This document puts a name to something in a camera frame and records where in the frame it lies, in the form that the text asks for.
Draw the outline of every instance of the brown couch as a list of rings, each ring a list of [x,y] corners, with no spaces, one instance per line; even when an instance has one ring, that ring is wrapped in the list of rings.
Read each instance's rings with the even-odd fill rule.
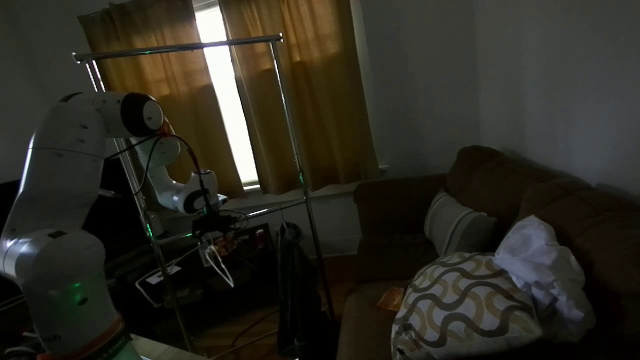
[[[448,174],[360,184],[353,201],[361,242],[355,286],[345,301],[337,360],[387,360],[393,312],[377,308],[389,286],[406,286],[435,250],[421,234],[430,201],[458,203],[498,219],[500,234],[536,215],[552,224],[586,273],[595,312],[578,345],[543,340],[488,358],[640,358],[640,207],[589,184],[486,147],[461,149]]]

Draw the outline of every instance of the brown curtain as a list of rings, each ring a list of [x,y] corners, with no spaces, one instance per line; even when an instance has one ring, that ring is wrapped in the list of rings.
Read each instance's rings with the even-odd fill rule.
[[[191,0],[110,5],[80,16],[80,25],[91,53],[200,43]],[[241,192],[202,51],[110,59],[97,67],[108,91],[144,92],[160,102],[200,166],[216,172],[220,192]],[[168,170],[174,181],[186,183],[193,166],[184,155]]]
[[[376,174],[350,3],[220,0],[230,38],[284,34],[281,74],[309,189]],[[265,47],[233,48],[259,187],[298,187]]]

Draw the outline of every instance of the white cloth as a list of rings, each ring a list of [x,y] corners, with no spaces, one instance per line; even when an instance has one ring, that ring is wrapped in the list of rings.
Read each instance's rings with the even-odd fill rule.
[[[558,245],[550,224],[536,217],[516,222],[494,262],[529,293],[548,340],[578,343],[595,325],[582,293],[584,273],[573,255]]]

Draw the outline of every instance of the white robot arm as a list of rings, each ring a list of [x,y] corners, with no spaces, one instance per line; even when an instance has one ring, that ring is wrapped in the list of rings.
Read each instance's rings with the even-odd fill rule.
[[[32,137],[0,236],[0,274],[20,286],[51,358],[138,358],[105,289],[104,246],[81,224],[99,191],[105,141],[151,137],[162,125],[150,96],[76,94],[51,107]],[[204,183],[172,183],[158,165],[150,183],[160,204],[181,212],[202,209],[204,195],[216,196],[200,189]]]

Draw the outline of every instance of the metal rack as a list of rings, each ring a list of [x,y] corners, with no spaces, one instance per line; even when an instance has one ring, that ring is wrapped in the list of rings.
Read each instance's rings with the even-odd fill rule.
[[[303,166],[302,166],[302,161],[300,161],[298,130],[295,130],[295,123],[294,123],[291,113],[290,113],[286,85],[284,85],[284,78],[281,78],[281,65],[280,65],[281,60],[280,60],[280,51],[277,51],[280,43],[284,43],[284,37],[281,34],[272,34],[272,37],[254,37],[254,38],[238,38],[238,40],[222,40],[222,43],[191,43],[191,45],[172,45],[172,47],[154,47],[154,48],[129,48],[129,51],[118,51],[118,53],[84,53],[84,54],[76,54],[74,53],[72,57],[74,57],[76,65],[81,65],[85,69],[94,91],[95,92],[105,92],[105,87],[104,87],[102,76],[99,76],[97,60],[128,59],[128,57],[154,57],[154,54],[168,54],[168,53],[193,53],[193,51],[204,51],[204,48],[211,48],[211,47],[265,45],[267,51],[270,51],[270,57],[272,57],[272,67],[274,67],[274,76],[275,76],[277,91],[280,91],[280,104],[281,104],[281,110],[284,110],[287,141],[291,145],[294,165],[295,165],[298,181],[300,181],[300,189],[302,189],[302,201],[295,203],[295,204],[303,204],[303,209],[306,209],[306,219],[307,219],[307,224],[309,224],[313,253],[315,253],[315,258],[318,258],[318,271],[319,271],[319,282],[322,282],[322,291],[324,291],[326,308],[327,308],[329,318],[334,318],[334,307],[331,307],[331,297],[329,297],[329,289],[327,289],[327,280],[326,280],[319,236],[318,236],[318,229],[315,229],[315,221],[313,221],[313,211],[312,211],[312,204],[309,204],[309,191],[307,191],[307,183],[306,183],[306,172],[303,172]],[[123,141],[113,141],[113,142],[116,142],[118,151],[126,149]],[[138,174],[133,170],[132,159],[129,157],[120,157],[120,161],[121,161],[121,169],[126,172],[126,178],[128,178],[129,187],[138,189],[142,184],[142,181],[138,178]],[[156,258],[160,262],[160,271],[162,271],[163,278],[169,280],[162,250],[158,246],[158,241],[162,241],[162,238],[158,238],[158,234],[154,234],[154,231],[151,231],[154,227],[150,227],[151,224],[150,215],[145,212],[145,207],[144,207],[140,196],[136,196],[136,207],[138,207],[138,215],[140,215],[140,221],[144,224],[144,231],[145,231],[145,234],[148,234],[148,238],[151,242],[154,255],[156,255]],[[172,286],[169,286],[169,297],[174,301],[174,312],[176,312],[176,321],[177,321],[177,327],[181,331],[186,349],[191,350],[191,345],[189,345],[189,338],[188,338],[181,314],[179,314],[179,304],[176,301],[176,294],[174,294]]]

